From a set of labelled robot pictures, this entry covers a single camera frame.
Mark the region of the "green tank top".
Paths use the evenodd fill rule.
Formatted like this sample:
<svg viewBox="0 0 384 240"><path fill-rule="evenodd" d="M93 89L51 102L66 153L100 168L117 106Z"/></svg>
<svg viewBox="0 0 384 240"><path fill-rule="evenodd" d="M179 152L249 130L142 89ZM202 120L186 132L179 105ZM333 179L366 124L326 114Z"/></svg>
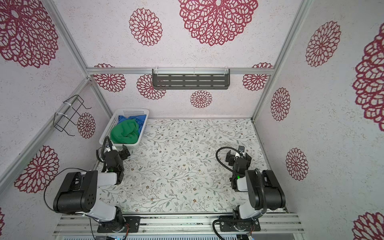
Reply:
<svg viewBox="0 0 384 240"><path fill-rule="evenodd" d="M139 124L135 120L125 120L117 124L110 133L110 139L115 144L135 144L139 136Z"/></svg>

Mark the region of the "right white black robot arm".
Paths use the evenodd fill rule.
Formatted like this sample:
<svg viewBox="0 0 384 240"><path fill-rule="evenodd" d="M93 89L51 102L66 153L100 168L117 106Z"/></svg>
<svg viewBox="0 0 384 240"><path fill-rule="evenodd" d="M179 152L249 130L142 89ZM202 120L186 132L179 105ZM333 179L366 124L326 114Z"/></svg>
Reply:
<svg viewBox="0 0 384 240"><path fill-rule="evenodd" d="M234 220L254 222L266 214L267 210L284 208L286 197L274 172L258 168L252 170L252 158L244 146L226 149L226 168L232 173L231 188L235 192L248 194L248 200L234 208Z"/></svg>

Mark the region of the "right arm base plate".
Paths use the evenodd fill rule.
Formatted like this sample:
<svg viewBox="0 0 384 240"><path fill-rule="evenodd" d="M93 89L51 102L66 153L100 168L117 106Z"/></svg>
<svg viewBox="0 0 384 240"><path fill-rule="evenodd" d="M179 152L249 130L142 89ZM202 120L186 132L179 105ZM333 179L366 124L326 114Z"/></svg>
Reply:
<svg viewBox="0 0 384 240"><path fill-rule="evenodd" d="M259 232L261 230L258 219L240 219L236 222L231 216L220 216L219 220L221 232Z"/></svg>

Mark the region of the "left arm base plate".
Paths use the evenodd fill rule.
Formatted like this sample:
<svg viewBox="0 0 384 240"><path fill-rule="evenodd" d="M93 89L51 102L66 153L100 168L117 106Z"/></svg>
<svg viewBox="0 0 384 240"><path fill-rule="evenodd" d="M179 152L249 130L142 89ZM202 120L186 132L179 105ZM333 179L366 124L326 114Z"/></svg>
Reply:
<svg viewBox="0 0 384 240"><path fill-rule="evenodd" d="M140 227L141 217L125 216L109 222L99 223L97 233L137 233Z"/></svg>

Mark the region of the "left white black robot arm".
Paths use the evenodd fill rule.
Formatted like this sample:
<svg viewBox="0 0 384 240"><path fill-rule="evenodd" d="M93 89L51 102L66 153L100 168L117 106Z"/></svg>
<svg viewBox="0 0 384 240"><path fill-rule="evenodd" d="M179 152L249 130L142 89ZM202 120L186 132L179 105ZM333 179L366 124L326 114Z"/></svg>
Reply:
<svg viewBox="0 0 384 240"><path fill-rule="evenodd" d="M82 215L99 224L100 231L120 233L130 225L120 207L111 206L97 198L99 187L120 185L125 176L123 161L131 154L126 146L115 147L110 137L105 137L101 152L96 151L102 170L68 173L53 201L53 211L61 214Z"/></svg>

